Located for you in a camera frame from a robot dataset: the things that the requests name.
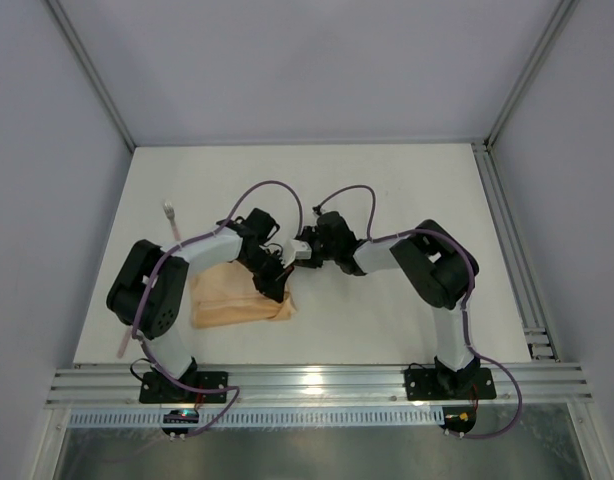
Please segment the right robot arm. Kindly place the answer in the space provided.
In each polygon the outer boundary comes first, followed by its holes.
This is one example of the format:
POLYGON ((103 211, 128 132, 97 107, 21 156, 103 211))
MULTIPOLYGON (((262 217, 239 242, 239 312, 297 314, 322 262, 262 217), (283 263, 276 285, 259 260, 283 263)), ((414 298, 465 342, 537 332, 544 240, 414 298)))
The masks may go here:
POLYGON ((437 222, 383 239, 358 238, 336 211, 296 237, 294 263, 320 268, 331 261, 347 275, 398 269, 433 313, 437 348, 431 387, 443 398, 476 394, 481 360, 469 333, 468 304, 479 265, 437 222))

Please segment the orange cloth napkin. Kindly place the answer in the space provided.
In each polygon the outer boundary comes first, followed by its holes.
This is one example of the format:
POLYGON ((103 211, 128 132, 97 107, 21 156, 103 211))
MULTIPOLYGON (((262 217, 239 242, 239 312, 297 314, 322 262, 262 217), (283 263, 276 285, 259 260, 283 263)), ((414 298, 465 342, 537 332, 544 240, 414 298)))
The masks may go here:
POLYGON ((291 292, 283 303, 260 294, 251 273, 240 263, 222 263, 189 281, 191 326, 195 329, 249 323, 287 321, 297 312, 291 292))

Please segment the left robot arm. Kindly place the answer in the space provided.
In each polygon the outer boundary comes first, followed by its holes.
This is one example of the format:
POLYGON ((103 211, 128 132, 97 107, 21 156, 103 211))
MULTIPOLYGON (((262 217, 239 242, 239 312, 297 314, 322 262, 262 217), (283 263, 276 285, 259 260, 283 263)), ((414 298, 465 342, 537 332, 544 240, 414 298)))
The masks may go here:
POLYGON ((279 229, 271 215, 255 208, 245 218, 225 219, 215 231, 168 250, 148 240, 132 246, 106 306, 131 328, 157 375, 184 391, 211 391, 192 380, 195 359, 174 327, 187 282, 216 265, 236 261, 252 274, 259 294, 282 303, 293 267, 265 248, 279 229))

